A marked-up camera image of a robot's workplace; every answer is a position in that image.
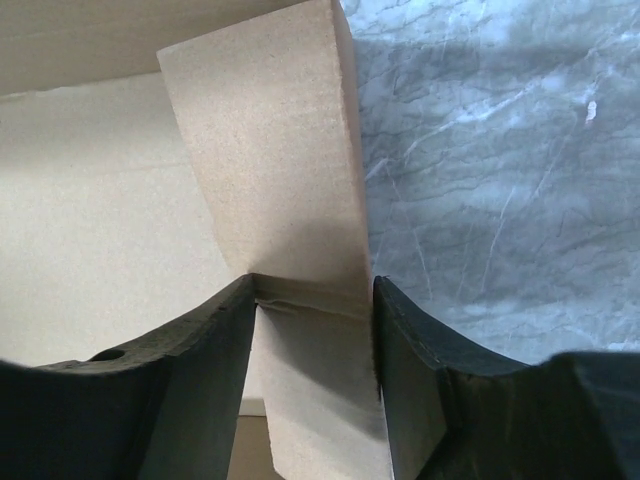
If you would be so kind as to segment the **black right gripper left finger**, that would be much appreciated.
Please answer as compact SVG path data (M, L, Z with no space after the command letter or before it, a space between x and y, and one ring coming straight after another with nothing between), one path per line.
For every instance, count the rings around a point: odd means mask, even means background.
M1 365L5 479L223 479L255 324L244 275L86 361Z

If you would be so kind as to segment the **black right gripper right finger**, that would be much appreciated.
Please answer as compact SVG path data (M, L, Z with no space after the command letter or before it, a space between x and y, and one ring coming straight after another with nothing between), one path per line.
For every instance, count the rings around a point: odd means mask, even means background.
M398 479L635 479L639 357L527 365L374 282L377 376Z

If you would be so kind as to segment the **brown cardboard box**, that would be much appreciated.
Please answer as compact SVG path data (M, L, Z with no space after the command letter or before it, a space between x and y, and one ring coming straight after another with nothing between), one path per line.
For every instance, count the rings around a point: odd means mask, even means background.
M5 1L5 95L160 69L234 281L276 470L386 479L352 36L337 1Z

